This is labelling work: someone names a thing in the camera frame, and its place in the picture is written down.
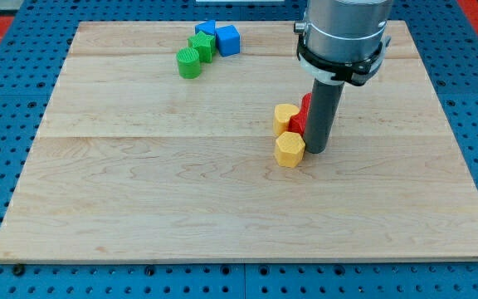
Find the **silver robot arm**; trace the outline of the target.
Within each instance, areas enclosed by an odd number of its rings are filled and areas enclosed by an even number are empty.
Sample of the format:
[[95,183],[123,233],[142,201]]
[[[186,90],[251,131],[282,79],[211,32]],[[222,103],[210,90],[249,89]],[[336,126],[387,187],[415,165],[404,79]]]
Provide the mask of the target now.
[[294,27],[301,67],[326,85],[364,85],[383,63],[392,5],[393,0],[309,0]]

